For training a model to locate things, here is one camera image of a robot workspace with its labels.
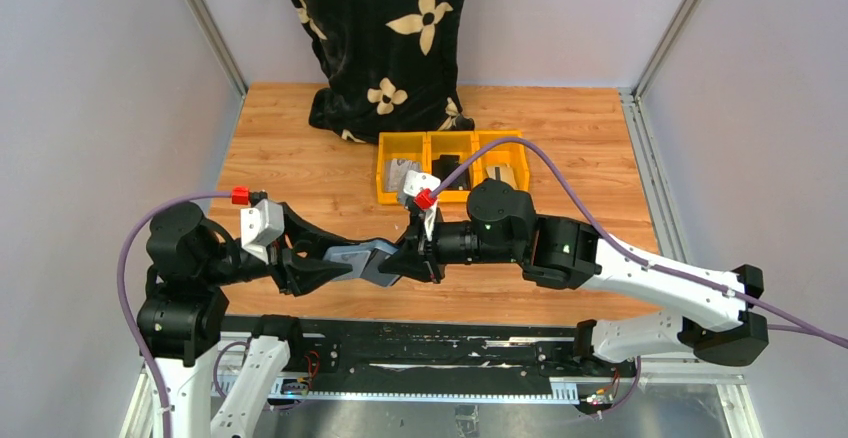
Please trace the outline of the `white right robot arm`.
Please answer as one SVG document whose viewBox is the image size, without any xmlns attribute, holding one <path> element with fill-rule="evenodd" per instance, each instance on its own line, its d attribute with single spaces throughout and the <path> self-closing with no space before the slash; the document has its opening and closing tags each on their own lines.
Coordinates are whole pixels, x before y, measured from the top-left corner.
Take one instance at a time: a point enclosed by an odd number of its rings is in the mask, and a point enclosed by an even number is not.
<svg viewBox="0 0 848 438">
<path fill-rule="evenodd" d="M 440 211 L 410 210 L 410 223 L 381 272 L 440 282 L 451 264 L 516 264 L 524 280 L 553 290 L 588 289 L 630 296 L 656 313 L 578 324 L 571 361 L 584 375 L 641 355 L 691 351 L 707 363 L 745 367 L 769 344 L 768 323 L 743 300 L 760 297 L 759 268 L 729 272 L 683 265 L 634 248 L 585 222 L 536 212 L 529 193 L 486 179 L 466 202 L 468 218 L 445 222 Z"/>
</svg>

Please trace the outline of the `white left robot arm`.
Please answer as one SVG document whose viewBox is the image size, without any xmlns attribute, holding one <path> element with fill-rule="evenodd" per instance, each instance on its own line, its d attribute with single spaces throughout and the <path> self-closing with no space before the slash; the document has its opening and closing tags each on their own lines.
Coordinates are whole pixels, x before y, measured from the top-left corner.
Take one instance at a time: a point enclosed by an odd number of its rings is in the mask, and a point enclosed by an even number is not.
<svg viewBox="0 0 848 438">
<path fill-rule="evenodd" d="M 196 198 L 176 199 L 141 219 L 150 235 L 145 300 L 128 322 L 153 382 L 155 437 L 210 437 L 209 391 L 232 284 L 271 278 L 302 296 L 351 271 L 326 252 L 350 240 L 300 218 L 263 193 L 237 199 L 241 235 L 209 219 Z"/>
</svg>

